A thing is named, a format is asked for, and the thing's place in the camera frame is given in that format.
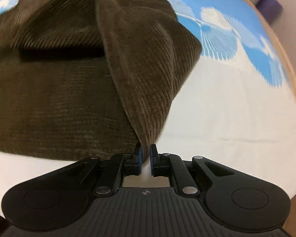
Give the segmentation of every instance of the wooden edge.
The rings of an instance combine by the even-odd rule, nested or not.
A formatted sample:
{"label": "wooden edge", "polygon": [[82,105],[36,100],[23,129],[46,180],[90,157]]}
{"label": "wooden edge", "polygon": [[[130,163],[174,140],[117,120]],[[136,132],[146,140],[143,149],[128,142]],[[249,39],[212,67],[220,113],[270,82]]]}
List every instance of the wooden edge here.
{"label": "wooden edge", "polygon": [[256,12],[256,14],[259,16],[260,18],[260,22],[262,23],[262,26],[265,30],[265,32],[267,33],[267,35],[270,38],[270,41],[274,47],[274,49],[277,51],[277,54],[283,64],[283,67],[286,71],[286,75],[289,79],[290,85],[291,85],[291,90],[295,96],[295,100],[296,100],[296,73],[293,69],[293,66],[281,44],[281,42],[279,41],[278,37],[276,36],[275,32],[273,31],[273,29],[270,27],[270,25],[267,23],[267,21],[265,20],[265,18],[261,15],[261,13],[257,10],[257,8],[254,6],[254,4],[250,1],[250,0],[244,0],[251,8],[253,8]]}

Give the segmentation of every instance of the corduroy fabric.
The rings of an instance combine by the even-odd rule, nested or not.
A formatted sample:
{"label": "corduroy fabric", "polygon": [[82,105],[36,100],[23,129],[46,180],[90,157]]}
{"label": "corduroy fabric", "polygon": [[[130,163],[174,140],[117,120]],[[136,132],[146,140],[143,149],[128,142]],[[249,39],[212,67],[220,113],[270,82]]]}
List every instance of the corduroy fabric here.
{"label": "corduroy fabric", "polygon": [[0,151],[148,157],[201,44],[166,0],[20,0],[0,15]]}

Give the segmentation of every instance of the ribbed plastic surface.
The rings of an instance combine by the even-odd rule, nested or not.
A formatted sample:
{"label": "ribbed plastic surface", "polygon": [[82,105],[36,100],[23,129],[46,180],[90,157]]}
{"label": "ribbed plastic surface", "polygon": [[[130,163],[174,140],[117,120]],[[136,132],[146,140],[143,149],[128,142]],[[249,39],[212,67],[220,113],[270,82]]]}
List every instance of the ribbed plastic surface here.
{"label": "ribbed plastic surface", "polygon": [[120,188],[110,198],[96,199],[75,223],[59,230],[33,233],[10,227],[4,237],[288,237],[281,229],[240,233],[212,220],[196,199],[173,188]]}

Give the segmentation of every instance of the brown corduroy cloth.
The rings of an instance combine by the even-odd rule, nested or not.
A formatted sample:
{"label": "brown corduroy cloth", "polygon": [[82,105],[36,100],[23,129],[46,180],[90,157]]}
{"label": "brown corduroy cloth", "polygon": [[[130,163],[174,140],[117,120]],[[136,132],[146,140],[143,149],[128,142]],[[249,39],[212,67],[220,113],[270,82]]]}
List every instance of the brown corduroy cloth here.
{"label": "brown corduroy cloth", "polygon": [[144,157],[201,44],[165,0],[19,0],[0,15],[0,151]]}

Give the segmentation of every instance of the black circular pad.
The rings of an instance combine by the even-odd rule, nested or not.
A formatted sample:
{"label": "black circular pad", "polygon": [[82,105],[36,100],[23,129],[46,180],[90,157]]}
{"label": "black circular pad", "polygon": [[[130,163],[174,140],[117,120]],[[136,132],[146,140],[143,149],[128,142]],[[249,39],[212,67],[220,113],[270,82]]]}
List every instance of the black circular pad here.
{"label": "black circular pad", "polygon": [[57,205],[61,198],[62,196],[57,190],[32,190],[25,195],[24,202],[34,209],[48,209]]}
{"label": "black circular pad", "polygon": [[44,188],[22,183],[5,194],[1,207],[5,218],[16,227],[44,232],[76,221],[85,213],[89,202],[89,193],[84,190],[60,184]]}
{"label": "black circular pad", "polygon": [[289,197],[281,188],[242,173],[216,178],[205,205],[223,225],[245,232],[280,227],[290,211]]}
{"label": "black circular pad", "polygon": [[249,210],[263,208],[269,202],[269,198],[263,191],[254,188],[242,188],[234,191],[232,200],[236,205]]}

